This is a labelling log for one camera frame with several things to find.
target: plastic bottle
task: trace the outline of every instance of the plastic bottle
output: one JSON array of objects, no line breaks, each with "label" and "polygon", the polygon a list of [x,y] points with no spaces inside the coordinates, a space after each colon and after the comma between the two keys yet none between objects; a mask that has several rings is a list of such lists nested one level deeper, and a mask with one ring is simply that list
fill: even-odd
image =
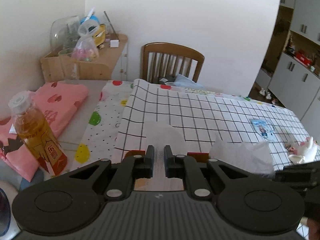
[{"label": "plastic bottle", "polygon": [[9,102],[9,108],[17,134],[40,165],[52,175],[60,174],[68,158],[29,93],[23,91],[15,95]]}]

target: dark floor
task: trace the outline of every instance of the dark floor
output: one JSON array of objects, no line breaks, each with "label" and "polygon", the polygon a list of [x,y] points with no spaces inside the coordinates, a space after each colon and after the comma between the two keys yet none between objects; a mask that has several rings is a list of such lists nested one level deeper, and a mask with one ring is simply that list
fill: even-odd
[{"label": "dark floor", "polygon": [[[261,89],[261,87],[257,83],[254,83],[254,85],[253,85],[253,87],[252,87],[252,89],[251,89],[251,91],[249,93],[249,97],[252,98],[252,99],[258,100],[258,101],[262,101],[262,102],[266,102],[266,103],[272,104],[271,101],[274,98],[276,98],[275,95],[271,93],[272,99],[268,100],[263,95],[259,94],[260,89]],[[284,105],[279,100],[276,101],[276,105],[284,107]]]}]

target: amber liquid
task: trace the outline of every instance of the amber liquid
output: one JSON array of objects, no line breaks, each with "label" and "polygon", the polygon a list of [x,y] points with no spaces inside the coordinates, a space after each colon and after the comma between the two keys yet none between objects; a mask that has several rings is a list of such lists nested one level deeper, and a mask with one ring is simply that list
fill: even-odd
[{"label": "amber liquid", "polygon": [[68,158],[39,109],[31,106],[23,114],[16,116],[14,127],[21,140],[46,171],[49,172],[48,165],[52,167],[55,175],[63,171]]}]

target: red dot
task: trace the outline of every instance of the red dot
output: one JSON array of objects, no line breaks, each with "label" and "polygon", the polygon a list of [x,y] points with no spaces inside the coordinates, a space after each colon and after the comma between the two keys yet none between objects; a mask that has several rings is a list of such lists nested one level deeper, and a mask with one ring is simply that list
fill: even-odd
[{"label": "red dot", "polygon": [[171,86],[168,86],[168,85],[160,85],[160,87],[163,89],[171,89]]},{"label": "red dot", "polygon": [[120,86],[122,84],[122,81],[119,80],[113,80],[112,82],[115,86]]}]

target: white bottle cap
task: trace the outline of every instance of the white bottle cap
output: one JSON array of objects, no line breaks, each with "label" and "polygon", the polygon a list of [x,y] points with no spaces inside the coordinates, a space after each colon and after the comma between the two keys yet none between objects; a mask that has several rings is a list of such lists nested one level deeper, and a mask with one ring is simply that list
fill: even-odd
[{"label": "white bottle cap", "polygon": [[22,91],[16,94],[10,101],[9,101],[9,108],[14,114],[22,114],[29,109],[32,105],[32,99],[29,96],[28,91]]}]

